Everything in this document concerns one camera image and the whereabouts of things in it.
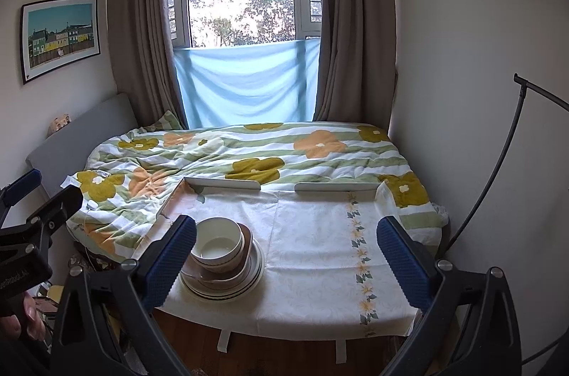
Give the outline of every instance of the olive flower pattern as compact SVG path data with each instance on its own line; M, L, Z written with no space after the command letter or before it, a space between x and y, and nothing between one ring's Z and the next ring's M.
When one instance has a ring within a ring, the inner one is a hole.
M250 131L262 131L263 129L276 129L277 127L281 127L283 123L263 123L263 124L246 124L246 129Z
M233 170L225 178L237 180L256 180L260 184L268 184L281 178L278 169L285 162L281 158L249 158L236 161L232 164Z
M116 186L124 182L124 174L111 174L103 177L95 171L81 171L77 173L77 180L81 184L81 192L87 193L96 203L102 203L117 194Z
M158 146L158 139L132 139L130 141L121 140L118 142L120 149L150 150Z
M419 178L413 172L402 176L381 175L377 177L379 182L385 182L393 195L395 204L399 208L407 206L421 206L429 202L429 196Z
M379 141L391 141L385 131L376 126L358 126L357 128L359 130L360 137L365 141L371 141L372 143L378 143Z

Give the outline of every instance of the tree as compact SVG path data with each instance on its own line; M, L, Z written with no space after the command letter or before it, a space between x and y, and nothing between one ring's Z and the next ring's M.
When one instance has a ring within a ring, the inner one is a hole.
M294 0L189 1L194 46L213 39L215 45L243 45L295 38Z

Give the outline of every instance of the metal screw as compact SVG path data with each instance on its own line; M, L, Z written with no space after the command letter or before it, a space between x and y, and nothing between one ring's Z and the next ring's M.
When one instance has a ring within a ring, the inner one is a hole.
M446 259L441 259L436 263L436 265L440 268L440 270L444 270L445 272L450 272L452 270L452 264Z
M136 259L125 259L124 261L121 262L121 269L130 271L133 268L136 268L137 265L138 262Z
M492 267L490 269L490 274L496 278L502 278L504 276L504 271L498 267Z
M71 276L79 276L83 273L83 267L81 265L74 265L69 269L69 274Z

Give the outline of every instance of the wooden floor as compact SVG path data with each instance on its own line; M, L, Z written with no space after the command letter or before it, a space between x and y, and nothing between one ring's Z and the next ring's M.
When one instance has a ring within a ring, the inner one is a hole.
M217 351L218 329L155 310L154 318L190 370L208 376L378 376L400 338L349 340L348 361L336 364L334 341L283 341L232 333L227 354Z

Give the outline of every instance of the pillow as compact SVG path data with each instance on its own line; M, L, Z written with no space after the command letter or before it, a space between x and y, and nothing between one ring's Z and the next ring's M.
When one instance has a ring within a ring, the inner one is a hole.
M179 131L182 129L180 121L174 116L170 110L165 112L163 116L150 126L141 127L145 132L158 132L158 131Z

